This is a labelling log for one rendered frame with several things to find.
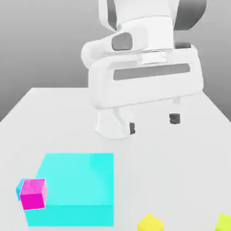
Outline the small magenta cube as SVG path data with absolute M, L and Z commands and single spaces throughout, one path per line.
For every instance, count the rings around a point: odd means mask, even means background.
M 42 209 L 46 206 L 47 186 L 44 178 L 26 179 L 20 191 L 24 210 Z

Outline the small lime cube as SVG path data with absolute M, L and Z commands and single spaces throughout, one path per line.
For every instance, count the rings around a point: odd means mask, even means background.
M 220 213 L 215 231 L 231 231 L 231 216 Z

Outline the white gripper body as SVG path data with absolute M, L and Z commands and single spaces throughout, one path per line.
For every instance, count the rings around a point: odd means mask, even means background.
M 186 73 L 113 79 L 115 70 L 184 64 L 189 66 Z M 201 92 L 203 86 L 202 69 L 195 46 L 109 56 L 92 64 L 88 72 L 91 103 L 99 110 L 192 95 Z

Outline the small yellow cube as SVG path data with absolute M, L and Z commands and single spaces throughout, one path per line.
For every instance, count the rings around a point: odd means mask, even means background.
M 137 231 L 164 231 L 164 223 L 149 213 L 138 223 Z

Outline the large cyan box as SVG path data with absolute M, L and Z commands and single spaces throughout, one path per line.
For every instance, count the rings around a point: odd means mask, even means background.
M 113 226 L 113 153 L 48 153 L 36 175 L 45 179 L 43 209 L 25 211 L 28 226 Z

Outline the small blue cube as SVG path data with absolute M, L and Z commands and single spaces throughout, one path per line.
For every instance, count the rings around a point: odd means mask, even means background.
M 25 180 L 30 180 L 30 179 L 29 178 L 22 178 L 20 180 L 19 184 L 17 185 L 16 190 L 15 190 L 19 201 L 21 201 L 20 192 L 21 192 L 21 189 L 22 189 L 22 186 L 23 186 L 23 183 Z

